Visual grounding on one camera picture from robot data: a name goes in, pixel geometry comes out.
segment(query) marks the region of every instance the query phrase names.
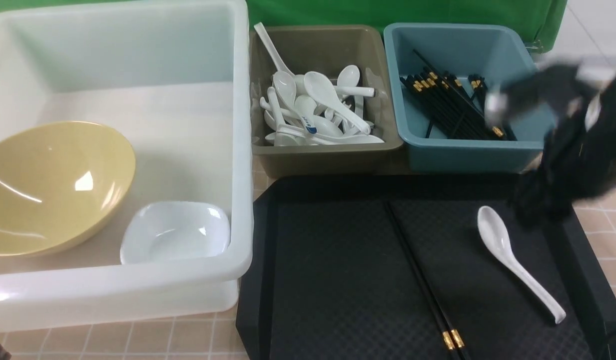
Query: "gold-tipped chopstick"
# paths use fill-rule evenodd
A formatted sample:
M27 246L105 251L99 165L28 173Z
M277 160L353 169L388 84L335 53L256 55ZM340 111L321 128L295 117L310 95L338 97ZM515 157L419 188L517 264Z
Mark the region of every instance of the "gold-tipped chopstick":
M461 338L459 331L456 330L456 328L450 323L450 320L443 311L443 308L435 296L430 283L424 275L424 271L419 265L417 255L415 254L412 246L410 246L410 242L408 242L406 233L401 227L392 205L390 205L389 201L384 201L383 207L385 212L388 214L388 218L390 219L390 223L392 224L392 228L395 231L397 239L399 239L399 243L406 253L406 258L408 258L412 272L415 274L415 278L417 278L417 282L424 294L424 297L426 298L430 311L433 313L434 321L436 322L439 331L441 331L441 337L445 347L448 351L450 351L450 355L453 359L471 360L465 342L463 342L463 338Z

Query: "black tray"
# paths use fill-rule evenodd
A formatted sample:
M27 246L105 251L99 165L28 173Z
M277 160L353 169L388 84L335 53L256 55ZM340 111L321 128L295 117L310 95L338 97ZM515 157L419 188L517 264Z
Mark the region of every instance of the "black tray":
M589 360L616 331L616 298L576 217L523 232L517 175L289 177L255 202L237 330L253 360L449 359L382 201L404 224L474 360ZM559 301L560 325L485 248L495 208L514 253ZM616 339L605 351L616 359Z

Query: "white ceramic spoon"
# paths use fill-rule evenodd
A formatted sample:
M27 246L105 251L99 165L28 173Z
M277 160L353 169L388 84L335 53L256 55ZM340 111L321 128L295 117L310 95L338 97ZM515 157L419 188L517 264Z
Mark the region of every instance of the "white ceramic spoon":
M294 100L297 98L297 84L292 75L285 71L277 71L272 75L272 84L279 93L282 104L286 109L294 109Z
M374 88L364 88L362 86L335 86L335 92L340 99L346 96L363 96L365 98L374 97Z
M566 318L565 310L514 257L506 224L499 214L492 207L482 206L479 209L479 214L477 214L477 225L479 226L481 239L492 255L534 292L539 300L550 310L552 315L554 315L555 324L560 324Z
M266 28L264 27L263 23L261 22L258 23L257 25L254 26L254 28L257 34L259 35L259 38L261 38L261 42L264 43L264 46L266 47L266 50L268 51L268 54L270 55L270 58L272 59L274 66L276 66L276 69L278 71L285 71L286 73L294 76L294 73L290 71L288 66L286 66L285 63L283 62L283 59L281 59L281 55L279 55L279 52L274 47L274 44L272 43L272 39L270 39L270 35L267 33Z
M294 79L295 84L297 84L297 95L306 95L306 86L303 84L303 76L304 75L295 75L292 77Z
M339 96L335 92L332 82L325 75L310 71L304 77L304 84L308 95L314 101L338 112L341 117L353 123L363 134L370 134L370 127L367 123L339 101Z
M376 137L374 135L353 135L353 136L342 136L342 137L333 137L325 134L317 133L313 135L305 134L300 129L291 125L283 125L278 128L276 131L277 136L279 134L290 135L294 137L303 137L306 139L306 143L308 145L319 144L319 145L345 145L345 144L380 144L383 143L383 140L380 137Z
M269 112L272 111L272 107L270 106L270 104L266 101L266 98L264 98L263 96L259 99L259 106L263 109L263 110L267 110ZM294 114L292 112L290 112L290 110L288 109L281 109L281 115L283 115L283 117L287 120L287 119L294 119L294 120L299 120L299 116L297 114Z
M315 134L317 128L312 121L298 112L294 107L294 101L297 96L297 84L295 84L292 75L284 71L277 71L272 77L272 82L274 88L279 93L281 101L285 104L285 107L290 110L290 112L297 114L299 120L301 120L303 126L310 134Z
M361 79L361 71L356 65L349 64L346 66L337 77L337 86L339 87L355 87Z
M306 145L306 140L301 136L292 136L290 134L283 134L279 132L274 132L274 146L303 146Z
M273 132L276 131L276 123L274 122L272 114L269 110L264 110L264 121L266 121L266 125L268 125Z
M344 133L328 119L316 116L314 111L317 109L317 103L308 95L299 95L294 101L294 108L301 116L310 119L310 122L317 128L317 133L328 135L330 137L341 137Z
M276 90L273 87L269 87L267 91L268 100L270 100L270 107L272 109L272 118L274 119L274 128L273 130L279 127L279 125L283 125L285 120L283 120L283 114L281 114L281 107L279 106L279 99L276 97Z
M313 116L317 109L317 102L308 95L299 95L294 101L294 108L302 116Z

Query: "black chopsticks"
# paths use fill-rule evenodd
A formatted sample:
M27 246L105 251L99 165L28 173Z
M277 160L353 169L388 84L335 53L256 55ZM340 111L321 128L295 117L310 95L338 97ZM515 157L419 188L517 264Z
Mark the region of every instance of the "black chopsticks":
M470 85L474 90L472 96L461 84L456 75L449 72L440 73L418 50L413 52L424 63L422 73L402 77L401 82L418 100L430 119L426 138L430 137L433 126L443 132L448 139L515 141L511 129L486 125L483 115L487 87L483 77L470 75ZM474 98L479 100L479 109Z
M399 219L397 219L397 216L394 213L392 205L390 205L390 202L384 201L383 207L388 215L388 218L390 219L390 223L392 224L392 228L394 229L397 239L399 239L401 248L403 248L406 258L408 258L412 272L415 274L415 278L417 278L417 282L424 294L424 297L426 298L430 311L433 313L436 325L438 326L439 331L441 331L441 337L445 347L447 347L448 351L450 351L450 355L453 360L470 360L471 358L468 355L463 339L459 335L459 331L456 330L456 328L454 328L454 326L450 323L450 320L443 311L441 304L434 295L430 283L426 279L426 276L424 276L424 271L419 265L417 255L415 255L414 249L410 246L410 242L408 242L408 239L406 238L406 234L399 223Z

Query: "yellow bowl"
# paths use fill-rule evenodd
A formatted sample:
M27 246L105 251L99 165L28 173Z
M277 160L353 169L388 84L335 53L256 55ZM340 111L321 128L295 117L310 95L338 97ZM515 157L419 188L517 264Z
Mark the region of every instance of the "yellow bowl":
M92 237L123 201L135 165L123 135L90 122L0 142L0 256L56 253Z

